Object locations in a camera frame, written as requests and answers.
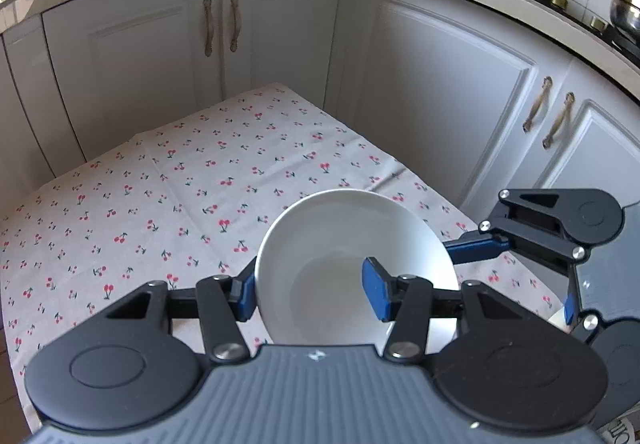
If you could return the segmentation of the floral bowl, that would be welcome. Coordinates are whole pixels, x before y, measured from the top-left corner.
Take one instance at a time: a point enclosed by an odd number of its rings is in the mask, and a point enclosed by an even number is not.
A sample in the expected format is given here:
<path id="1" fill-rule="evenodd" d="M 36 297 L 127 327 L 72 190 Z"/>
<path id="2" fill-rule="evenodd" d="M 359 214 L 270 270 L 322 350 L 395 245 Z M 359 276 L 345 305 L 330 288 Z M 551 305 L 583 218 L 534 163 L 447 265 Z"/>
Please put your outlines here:
<path id="1" fill-rule="evenodd" d="M 257 304 L 270 341 L 382 350 L 393 326 L 378 320 L 364 292 L 369 256 L 393 276 L 459 287 L 444 245 L 415 214 L 365 190 L 326 190 L 286 209 L 258 250 Z"/>

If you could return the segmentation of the white kitchen cabinets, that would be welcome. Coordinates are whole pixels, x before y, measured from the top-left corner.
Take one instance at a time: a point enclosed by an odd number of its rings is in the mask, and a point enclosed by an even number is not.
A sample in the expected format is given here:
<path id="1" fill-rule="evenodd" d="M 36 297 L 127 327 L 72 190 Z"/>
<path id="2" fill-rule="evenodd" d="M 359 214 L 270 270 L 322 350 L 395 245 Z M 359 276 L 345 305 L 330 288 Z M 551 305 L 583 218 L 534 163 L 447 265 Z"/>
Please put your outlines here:
<path id="1" fill-rule="evenodd" d="M 280 82 L 479 220 L 503 187 L 639 198 L 639 69 L 527 0 L 16 0 L 14 89 L 49 170 Z"/>

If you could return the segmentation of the cherry print tablecloth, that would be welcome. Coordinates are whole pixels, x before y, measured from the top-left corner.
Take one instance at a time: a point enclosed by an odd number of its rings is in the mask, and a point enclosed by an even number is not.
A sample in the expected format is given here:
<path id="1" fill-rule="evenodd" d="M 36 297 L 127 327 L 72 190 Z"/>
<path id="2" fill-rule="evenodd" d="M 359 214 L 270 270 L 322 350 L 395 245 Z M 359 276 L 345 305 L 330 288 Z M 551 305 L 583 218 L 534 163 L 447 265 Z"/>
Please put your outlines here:
<path id="1" fill-rule="evenodd" d="M 37 351 L 153 279 L 238 274 L 269 225 L 320 190 L 401 204 L 442 240 L 475 223 L 393 156 L 280 83 L 96 157 L 1 217 L 1 297 L 13 377 Z"/>

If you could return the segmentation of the steel cooking pot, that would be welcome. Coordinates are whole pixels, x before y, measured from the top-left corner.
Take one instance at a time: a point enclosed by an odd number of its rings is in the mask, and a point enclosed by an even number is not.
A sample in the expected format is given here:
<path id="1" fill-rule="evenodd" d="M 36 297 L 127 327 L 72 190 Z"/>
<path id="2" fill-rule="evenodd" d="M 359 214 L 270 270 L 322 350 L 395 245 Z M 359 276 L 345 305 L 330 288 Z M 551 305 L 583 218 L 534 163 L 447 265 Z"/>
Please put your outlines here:
<path id="1" fill-rule="evenodd" d="M 614 27 L 631 39 L 639 41 L 640 0 L 612 0 L 610 19 Z"/>

